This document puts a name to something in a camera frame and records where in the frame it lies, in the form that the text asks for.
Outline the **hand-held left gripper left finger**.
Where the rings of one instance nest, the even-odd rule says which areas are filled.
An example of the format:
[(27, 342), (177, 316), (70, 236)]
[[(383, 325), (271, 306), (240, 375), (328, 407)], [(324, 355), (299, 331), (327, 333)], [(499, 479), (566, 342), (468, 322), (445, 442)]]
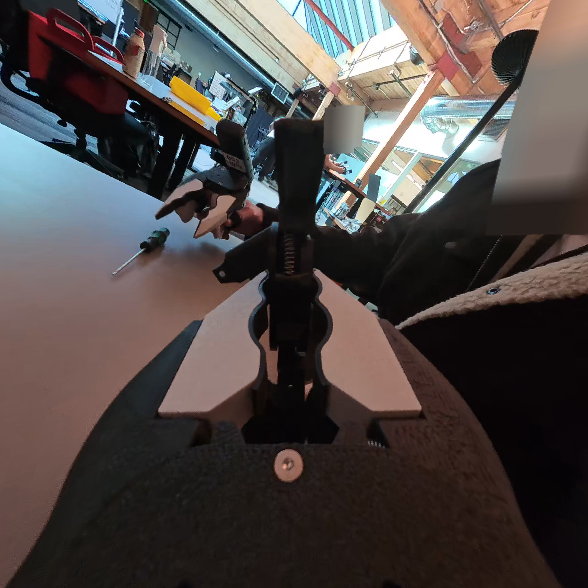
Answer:
[(189, 346), (162, 403), (164, 418), (249, 420), (251, 389), (261, 350), (249, 333), (249, 319), (262, 302), (262, 272), (210, 311)]

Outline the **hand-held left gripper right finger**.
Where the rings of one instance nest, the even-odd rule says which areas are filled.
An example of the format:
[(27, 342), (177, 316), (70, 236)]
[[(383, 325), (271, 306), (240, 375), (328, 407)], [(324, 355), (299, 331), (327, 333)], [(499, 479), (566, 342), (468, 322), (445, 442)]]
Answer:
[(327, 314), (319, 349), (330, 419), (419, 417), (421, 404), (378, 318), (319, 270), (318, 303)]

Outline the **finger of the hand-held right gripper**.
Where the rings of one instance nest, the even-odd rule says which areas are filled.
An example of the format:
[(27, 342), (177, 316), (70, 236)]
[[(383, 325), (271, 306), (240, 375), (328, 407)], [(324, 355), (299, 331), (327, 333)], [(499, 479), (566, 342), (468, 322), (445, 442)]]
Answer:
[(224, 239), (228, 218), (235, 211), (237, 198), (232, 195), (217, 195), (211, 200), (212, 206), (207, 215), (202, 218), (194, 233), (194, 239), (200, 239), (211, 233), (215, 239)]
[(182, 222), (190, 222), (193, 218), (206, 219), (216, 203), (216, 187), (216, 183), (209, 179), (183, 182), (157, 211), (155, 219), (162, 219), (172, 213)]

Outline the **green black handle screwdriver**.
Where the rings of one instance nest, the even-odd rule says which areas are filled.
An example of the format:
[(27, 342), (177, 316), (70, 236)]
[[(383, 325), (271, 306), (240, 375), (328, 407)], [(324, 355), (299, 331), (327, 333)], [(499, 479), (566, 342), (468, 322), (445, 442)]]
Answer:
[(116, 276), (140, 256), (150, 254), (153, 251), (161, 248), (166, 243), (169, 235), (170, 231), (165, 227), (152, 231), (151, 234), (143, 242), (141, 242), (139, 251), (127, 261), (125, 261), (119, 268), (115, 269), (111, 275)]

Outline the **black plastic bracket part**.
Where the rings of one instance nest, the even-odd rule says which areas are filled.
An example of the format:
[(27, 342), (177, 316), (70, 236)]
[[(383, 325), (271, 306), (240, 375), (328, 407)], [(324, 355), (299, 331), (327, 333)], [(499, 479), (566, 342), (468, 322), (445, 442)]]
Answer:
[(325, 153), (322, 121), (282, 119), (275, 127), (278, 220), (225, 256), (213, 270), (221, 283), (242, 282), (266, 270), (262, 293), (269, 311), (269, 343), (277, 350), (272, 403), (305, 402), (306, 361), (313, 340), (318, 283), (313, 235)]

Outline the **person's right forearm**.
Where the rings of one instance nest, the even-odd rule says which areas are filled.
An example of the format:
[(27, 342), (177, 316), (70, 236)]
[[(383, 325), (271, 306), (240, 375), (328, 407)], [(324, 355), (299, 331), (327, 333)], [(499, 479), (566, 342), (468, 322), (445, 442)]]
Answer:
[(348, 233), (337, 227), (314, 226), (313, 266), (359, 298), (383, 308), (380, 290), (414, 221), (413, 215), (391, 217), (380, 232), (367, 228)]

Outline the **white desk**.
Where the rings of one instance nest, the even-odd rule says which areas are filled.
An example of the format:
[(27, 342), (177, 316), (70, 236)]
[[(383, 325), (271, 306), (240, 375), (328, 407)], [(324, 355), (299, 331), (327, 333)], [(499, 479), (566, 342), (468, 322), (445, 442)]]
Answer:
[[(242, 241), (194, 239), (160, 206), (1, 125), (1, 587), (116, 395), (238, 288), (212, 270)], [(111, 275), (162, 227), (161, 248)]]

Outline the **person's right hand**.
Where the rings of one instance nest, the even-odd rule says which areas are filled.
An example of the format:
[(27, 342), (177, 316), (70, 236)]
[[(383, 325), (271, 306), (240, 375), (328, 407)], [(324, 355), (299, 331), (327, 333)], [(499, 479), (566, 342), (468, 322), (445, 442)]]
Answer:
[(279, 211), (263, 203), (254, 203), (247, 198), (243, 206), (234, 211), (220, 229), (220, 239), (229, 239), (234, 232), (248, 239), (277, 222)]

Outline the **yellow plastic tray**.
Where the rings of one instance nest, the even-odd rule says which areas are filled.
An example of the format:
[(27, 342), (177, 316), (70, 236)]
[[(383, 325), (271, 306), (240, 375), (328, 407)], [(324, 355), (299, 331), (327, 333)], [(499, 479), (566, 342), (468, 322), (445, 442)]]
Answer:
[(179, 77), (172, 77), (169, 88), (171, 92), (170, 104), (180, 107), (180, 110), (183, 109), (187, 113), (198, 112), (199, 114), (193, 117), (195, 120), (200, 120), (202, 116), (207, 116), (216, 122), (221, 120), (221, 115), (211, 106), (210, 99)]

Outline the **brown top table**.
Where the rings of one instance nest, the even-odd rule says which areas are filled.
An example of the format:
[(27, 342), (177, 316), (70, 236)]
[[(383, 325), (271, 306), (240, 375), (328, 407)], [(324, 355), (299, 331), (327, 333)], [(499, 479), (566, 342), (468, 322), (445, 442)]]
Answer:
[(161, 98), (126, 76), (118, 70), (119, 62), (90, 51), (94, 47), (91, 37), (71, 35), (59, 26), (56, 30), (58, 35), (29, 30), (31, 79), (52, 110), (82, 135), (144, 138), (145, 131), (138, 131), (138, 125), (131, 124), (130, 117), (123, 114), (123, 98), (138, 102), (153, 115), (164, 142), (151, 173), (148, 194), (161, 198), (167, 187), (177, 186), (198, 147), (219, 147), (214, 131), (175, 108), (166, 96)]

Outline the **brown bottle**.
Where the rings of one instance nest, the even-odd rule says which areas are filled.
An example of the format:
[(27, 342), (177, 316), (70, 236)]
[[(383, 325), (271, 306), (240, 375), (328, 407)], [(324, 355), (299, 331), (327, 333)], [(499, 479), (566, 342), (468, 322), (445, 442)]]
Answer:
[(123, 73), (136, 79), (141, 71), (143, 57), (145, 54), (145, 34), (136, 26), (133, 34), (130, 36), (123, 55)]

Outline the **red pipe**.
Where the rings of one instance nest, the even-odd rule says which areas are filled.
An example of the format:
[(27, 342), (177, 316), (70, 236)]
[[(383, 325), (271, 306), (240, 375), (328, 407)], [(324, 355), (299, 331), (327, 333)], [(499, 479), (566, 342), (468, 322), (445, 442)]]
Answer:
[(301, 1), (306, 30), (331, 56), (352, 50), (355, 45), (343, 9), (343, 1)]

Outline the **silver ventilation duct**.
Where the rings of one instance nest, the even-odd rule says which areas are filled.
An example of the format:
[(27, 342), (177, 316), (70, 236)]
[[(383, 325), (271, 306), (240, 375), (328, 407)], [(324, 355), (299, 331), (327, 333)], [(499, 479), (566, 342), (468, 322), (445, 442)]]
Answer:
[[(516, 91), (494, 114), (492, 120), (481, 131), (480, 140), (497, 142), (505, 134), (517, 97)], [(498, 98), (498, 95), (436, 96), (421, 110), (420, 121), (430, 132), (442, 132), (449, 137), (458, 131), (458, 121), (481, 120)]]

